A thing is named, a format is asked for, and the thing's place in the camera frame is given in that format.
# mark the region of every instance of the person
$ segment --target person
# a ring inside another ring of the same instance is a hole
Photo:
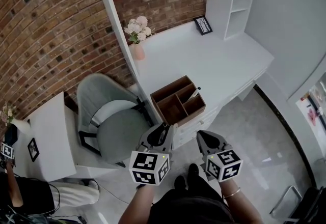
[[[36,179],[16,178],[13,162],[6,162],[7,174],[0,174],[2,210],[25,215],[50,215],[60,207],[78,207],[92,204],[99,199],[95,181],[88,186],[72,183],[47,183]]]
[[[168,191],[152,206],[154,186],[138,188],[119,224],[145,223],[263,223],[259,212],[233,180],[220,183],[227,202],[199,176],[196,164],[191,164],[185,179],[178,176],[175,189]]]

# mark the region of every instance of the chair cushion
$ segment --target chair cushion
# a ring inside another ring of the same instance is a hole
[[[134,109],[122,110],[107,118],[97,131],[103,159],[116,163],[129,158],[149,128],[143,115]]]
[[[135,103],[127,100],[113,100],[102,106],[93,116],[92,121],[94,121],[97,125],[100,125],[115,113],[121,110],[133,108],[134,106],[136,106]]]

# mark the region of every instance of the white wall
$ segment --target white wall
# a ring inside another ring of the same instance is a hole
[[[325,10],[326,0],[253,0],[246,27],[246,33],[275,57],[257,84],[296,135],[318,186],[326,184],[323,154],[304,115],[288,98],[326,53]]]

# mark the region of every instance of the hand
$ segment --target hand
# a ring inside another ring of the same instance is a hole
[[[12,160],[8,160],[6,162],[6,169],[8,170],[8,168],[12,169],[14,167],[13,161]]]

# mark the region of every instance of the white side table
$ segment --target white side table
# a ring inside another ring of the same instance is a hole
[[[49,182],[76,173],[64,109],[64,93],[61,92],[26,118],[31,121],[34,135],[25,136],[18,131],[18,141],[13,145],[16,174]],[[27,148],[33,137],[40,152],[34,162]]]
[[[13,145],[16,167],[21,177],[54,181],[65,177],[94,178],[115,166],[82,147],[77,133],[77,115],[64,103],[61,92],[31,113],[33,136],[18,131],[18,141]],[[35,138],[39,156],[34,162],[27,145]]]

